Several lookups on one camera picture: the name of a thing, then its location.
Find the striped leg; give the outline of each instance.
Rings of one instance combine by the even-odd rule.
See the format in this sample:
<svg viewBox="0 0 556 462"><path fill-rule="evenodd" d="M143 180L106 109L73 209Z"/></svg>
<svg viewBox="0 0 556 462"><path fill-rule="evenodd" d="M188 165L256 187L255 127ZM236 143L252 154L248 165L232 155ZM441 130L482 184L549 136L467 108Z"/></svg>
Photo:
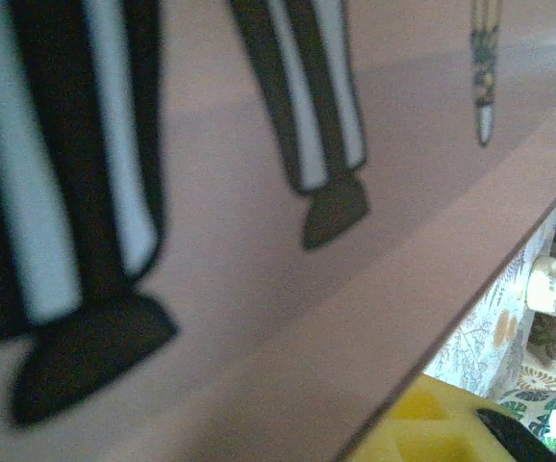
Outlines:
<svg viewBox="0 0 556 462"><path fill-rule="evenodd" d="M486 147L492 138L498 31L502 0L472 0L470 49L472 51L477 139Z"/></svg>
<svg viewBox="0 0 556 462"><path fill-rule="evenodd" d="M175 334L132 286L162 228L157 34L155 3L0 1L0 196L38 337L13 390L18 424Z"/></svg>
<svg viewBox="0 0 556 462"><path fill-rule="evenodd" d="M312 197L302 244L317 248L367 213L366 160L341 0L232 0L290 183Z"/></svg>

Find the yellow object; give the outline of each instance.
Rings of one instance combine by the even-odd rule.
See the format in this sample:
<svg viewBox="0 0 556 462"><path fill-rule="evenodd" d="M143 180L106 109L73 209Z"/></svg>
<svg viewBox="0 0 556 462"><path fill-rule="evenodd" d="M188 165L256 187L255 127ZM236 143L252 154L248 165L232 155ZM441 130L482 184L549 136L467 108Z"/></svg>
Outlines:
<svg viewBox="0 0 556 462"><path fill-rule="evenodd" d="M376 425L350 462L514 462L476 416L502 406L422 375Z"/></svg>

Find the black shoe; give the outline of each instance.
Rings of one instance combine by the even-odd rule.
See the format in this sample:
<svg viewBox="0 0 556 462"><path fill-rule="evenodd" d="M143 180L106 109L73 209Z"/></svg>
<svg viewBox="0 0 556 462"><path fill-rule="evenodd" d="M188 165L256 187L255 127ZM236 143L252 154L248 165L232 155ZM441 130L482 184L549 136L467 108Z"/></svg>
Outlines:
<svg viewBox="0 0 556 462"><path fill-rule="evenodd" d="M354 176L329 183L314 192L312 198L302 238L306 250L336 239L368 211L364 185Z"/></svg>
<svg viewBox="0 0 556 462"><path fill-rule="evenodd" d="M35 424L76 404L176 333L156 301L134 294L54 322L38 333L38 345L17 376L14 424Z"/></svg>

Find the floral fabric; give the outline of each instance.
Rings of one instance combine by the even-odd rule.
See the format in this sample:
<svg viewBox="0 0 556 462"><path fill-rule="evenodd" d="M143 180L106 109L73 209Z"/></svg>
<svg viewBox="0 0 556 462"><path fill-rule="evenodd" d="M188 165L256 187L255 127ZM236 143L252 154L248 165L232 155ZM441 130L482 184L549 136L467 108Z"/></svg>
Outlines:
<svg viewBox="0 0 556 462"><path fill-rule="evenodd" d="M506 392L498 403L550 450L556 451L556 392L515 389Z"/></svg>
<svg viewBox="0 0 556 462"><path fill-rule="evenodd" d="M514 388L533 313L525 291L534 260L551 247L556 209L488 288L424 372L484 398Z"/></svg>

